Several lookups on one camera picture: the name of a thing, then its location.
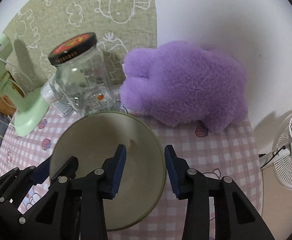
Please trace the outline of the purple plush cushion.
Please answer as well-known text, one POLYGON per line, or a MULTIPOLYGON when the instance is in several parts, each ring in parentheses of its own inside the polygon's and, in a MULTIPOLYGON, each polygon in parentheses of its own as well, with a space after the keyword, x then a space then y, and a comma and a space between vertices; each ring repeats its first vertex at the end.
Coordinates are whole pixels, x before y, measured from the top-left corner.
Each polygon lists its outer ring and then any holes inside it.
POLYGON ((122 104, 166 125, 202 121, 219 132, 248 115, 245 68, 222 51, 185 41, 135 48, 123 72, 122 104))

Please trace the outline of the pink checkered tablecloth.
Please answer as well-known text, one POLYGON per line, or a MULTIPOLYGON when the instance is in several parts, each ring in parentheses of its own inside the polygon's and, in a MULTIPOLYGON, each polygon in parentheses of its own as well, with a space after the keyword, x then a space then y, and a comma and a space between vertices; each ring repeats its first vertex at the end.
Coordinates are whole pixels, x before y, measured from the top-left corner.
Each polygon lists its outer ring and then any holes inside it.
MULTIPOLYGON (((220 133, 204 132, 199 122, 168 127, 149 116, 141 120, 158 137, 162 148, 172 145, 188 165, 214 179, 233 178, 258 211, 262 209, 262 175, 251 124, 245 120, 220 133)), ((76 114, 61 118, 49 110, 29 135, 19 137, 9 126, 0 148, 0 176, 12 168, 37 166, 48 158, 62 134, 80 120, 76 114)))

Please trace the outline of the glass jar with dark lid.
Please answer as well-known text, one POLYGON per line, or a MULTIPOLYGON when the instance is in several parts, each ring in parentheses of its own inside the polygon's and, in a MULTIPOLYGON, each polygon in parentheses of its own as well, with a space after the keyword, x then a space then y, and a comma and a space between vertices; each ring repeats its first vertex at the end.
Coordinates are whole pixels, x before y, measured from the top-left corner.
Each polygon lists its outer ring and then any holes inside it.
POLYGON ((115 94, 94 32, 63 42, 48 59, 56 71, 43 85, 41 95, 61 116, 76 112, 85 117, 115 109, 115 94))

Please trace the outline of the cream ceramic bowl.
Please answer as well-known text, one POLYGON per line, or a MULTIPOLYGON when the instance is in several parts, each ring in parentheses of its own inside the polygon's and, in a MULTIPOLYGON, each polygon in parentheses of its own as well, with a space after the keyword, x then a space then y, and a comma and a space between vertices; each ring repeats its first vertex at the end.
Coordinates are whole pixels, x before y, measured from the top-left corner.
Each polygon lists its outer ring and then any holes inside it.
POLYGON ((158 137, 141 120, 124 113, 103 112, 72 124, 56 143, 50 163, 53 176, 72 156, 79 161, 78 178, 102 167, 118 145, 126 147, 119 191, 104 201, 106 228, 134 226, 155 208, 164 190, 166 166, 158 137))

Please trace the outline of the green patterned board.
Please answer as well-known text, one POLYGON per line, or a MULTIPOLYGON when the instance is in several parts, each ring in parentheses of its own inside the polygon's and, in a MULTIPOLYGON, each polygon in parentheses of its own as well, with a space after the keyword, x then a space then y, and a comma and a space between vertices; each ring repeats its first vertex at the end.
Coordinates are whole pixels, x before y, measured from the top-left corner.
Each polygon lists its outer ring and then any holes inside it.
POLYGON ((4 29, 13 51, 7 69, 26 92, 41 87, 55 72, 48 56, 62 42, 94 32, 111 82, 125 76, 125 55, 157 46, 154 0, 30 0, 4 29))

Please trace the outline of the green desk fan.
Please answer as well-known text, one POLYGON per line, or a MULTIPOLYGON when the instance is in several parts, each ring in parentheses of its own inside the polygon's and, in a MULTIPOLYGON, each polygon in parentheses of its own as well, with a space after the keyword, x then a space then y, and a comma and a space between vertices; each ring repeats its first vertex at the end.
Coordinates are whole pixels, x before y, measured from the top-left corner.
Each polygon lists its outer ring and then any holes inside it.
POLYGON ((19 137, 30 134, 45 116, 49 104, 41 95, 41 89, 36 88, 22 96, 15 88, 17 83, 10 79, 6 70, 7 58, 13 51, 10 38, 0 35, 0 96, 7 96, 15 105, 14 128, 19 137))

